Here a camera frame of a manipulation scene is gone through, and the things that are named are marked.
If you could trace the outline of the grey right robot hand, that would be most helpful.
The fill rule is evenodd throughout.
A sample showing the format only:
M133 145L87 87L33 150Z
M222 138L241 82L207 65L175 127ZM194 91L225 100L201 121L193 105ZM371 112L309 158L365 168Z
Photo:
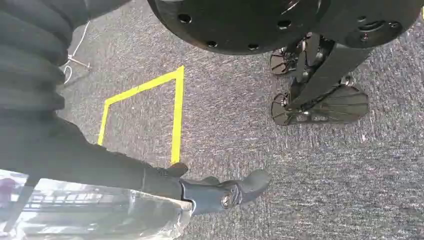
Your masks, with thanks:
M156 168L89 143L54 112L0 112L3 240L172 240L192 216L253 201L270 176L184 179L184 164Z

